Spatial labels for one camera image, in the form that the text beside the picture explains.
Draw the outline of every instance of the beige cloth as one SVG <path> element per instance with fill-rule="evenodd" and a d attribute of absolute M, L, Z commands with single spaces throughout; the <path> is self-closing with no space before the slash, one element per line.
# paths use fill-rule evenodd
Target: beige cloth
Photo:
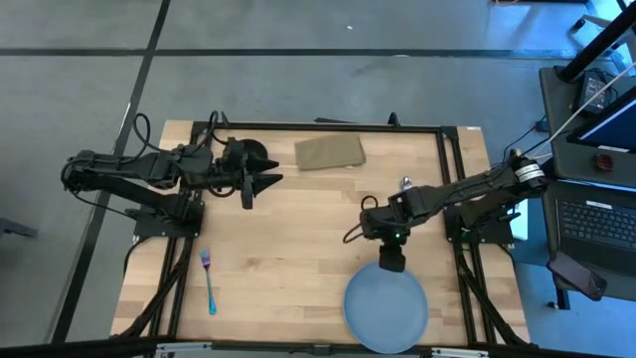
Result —
<path fill-rule="evenodd" d="M 367 161 L 360 136 L 355 133 L 327 135 L 295 143 L 300 170 L 361 165 Z"/>

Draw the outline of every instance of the concrete floor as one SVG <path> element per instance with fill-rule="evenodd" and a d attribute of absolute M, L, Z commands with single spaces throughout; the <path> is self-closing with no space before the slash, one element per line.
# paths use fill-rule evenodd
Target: concrete floor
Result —
<path fill-rule="evenodd" d="M 611 16 L 612 6 L 595 2 Z M 2 0 L 0 48 L 145 48 L 160 0 Z M 486 0 L 173 1 L 159 48 L 418 48 L 572 51 L 597 33 L 572 36 L 582 5 L 505 8 Z M 556 60 L 366 57 L 155 58 L 139 110 L 156 142 L 166 119 L 310 121 L 316 116 L 384 122 L 480 125 L 491 162 L 544 114 L 538 70 Z M 90 214 L 62 191 L 58 173 L 80 149 L 108 152 L 141 58 L 0 57 L 0 216 L 40 230 L 0 241 L 0 346 L 49 339 L 63 286 Z M 599 66 L 612 70 L 611 63 Z M 532 134 L 528 147 L 543 138 Z M 128 150 L 137 148 L 130 139 Z M 122 200 L 110 203 L 125 208 Z M 132 223 L 106 214 L 70 340 L 108 335 Z M 518 266 L 532 340 L 542 347 L 636 355 L 636 303 L 553 299 L 545 268 Z M 221 353 L 241 356 L 243 353 Z M 285 356 L 263 353 L 261 356 Z M 208 353 L 197 356 L 210 356 Z"/>

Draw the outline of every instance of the fork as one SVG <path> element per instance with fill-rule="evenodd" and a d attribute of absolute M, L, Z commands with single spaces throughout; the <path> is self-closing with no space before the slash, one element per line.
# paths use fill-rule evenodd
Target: fork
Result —
<path fill-rule="evenodd" d="M 210 302 L 210 314 L 217 314 L 217 306 L 215 305 L 215 299 L 212 297 L 212 284 L 210 283 L 210 253 L 208 249 L 200 249 L 199 256 L 201 257 L 201 263 L 206 270 L 206 282 L 208 283 L 208 301 Z"/>

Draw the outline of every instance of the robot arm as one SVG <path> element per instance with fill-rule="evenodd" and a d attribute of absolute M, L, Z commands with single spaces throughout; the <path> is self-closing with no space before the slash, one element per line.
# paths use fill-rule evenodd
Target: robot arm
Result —
<path fill-rule="evenodd" d="M 383 207 L 363 209 L 360 224 L 366 239 L 380 239 L 380 266 L 403 271 L 401 246 L 410 228 L 424 224 L 447 206 L 461 204 L 467 228 L 487 220 L 503 207 L 541 195 L 549 180 L 536 161 L 514 157 L 502 167 L 440 187 L 406 187 L 389 197 Z M 483 196 L 477 201 L 471 199 Z"/>
<path fill-rule="evenodd" d="M 197 236 L 203 219 L 203 204 L 192 205 L 194 190 L 208 189 L 218 197 L 241 191 L 244 209 L 252 208 L 258 193 L 282 179 L 280 174 L 262 174 L 278 163 L 267 159 L 267 151 L 251 139 L 228 142 L 220 158 L 201 145 L 180 145 L 135 157 L 115 157 L 83 150 L 69 159 L 62 170 L 62 182 L 74 195 L 80 191 L 103 190 L 141 204 L 141 210 L 126 210 L 137 221 L 135 235 Z M 161 194 L 126 179 L 141 180 L 157 189 L 174 188 L 177 194 Z M 222 188 L 229 192 L 220 193 Z"/>

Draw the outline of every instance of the blue plate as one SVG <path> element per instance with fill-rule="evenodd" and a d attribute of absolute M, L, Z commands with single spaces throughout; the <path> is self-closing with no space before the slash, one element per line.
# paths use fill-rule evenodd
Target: blue plate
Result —
<path fill-rule="evenodd" d="M 414 346 L 428 321 L 428 302 L 408 271 L 391 272 L 378 263 L 360 269 L 345 291 L 345 321 L 365 347 L 384 354 Z"/>

